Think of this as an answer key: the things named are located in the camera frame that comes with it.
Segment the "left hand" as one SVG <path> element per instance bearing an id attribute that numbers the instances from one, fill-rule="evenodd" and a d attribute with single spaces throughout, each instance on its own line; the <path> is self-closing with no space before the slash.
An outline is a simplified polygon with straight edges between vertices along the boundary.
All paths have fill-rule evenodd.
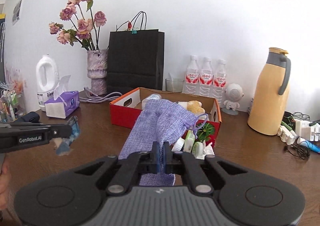
<path id="1" fill-rule="evenodd" d="M 1 181 L 0 181 L 0 209 L 1 211 L 6 209 L 9 202 L 9 183 L 11 181 L 11 171 L 9 166 L 9 157 L 6 155 L 1 169 Z"/>

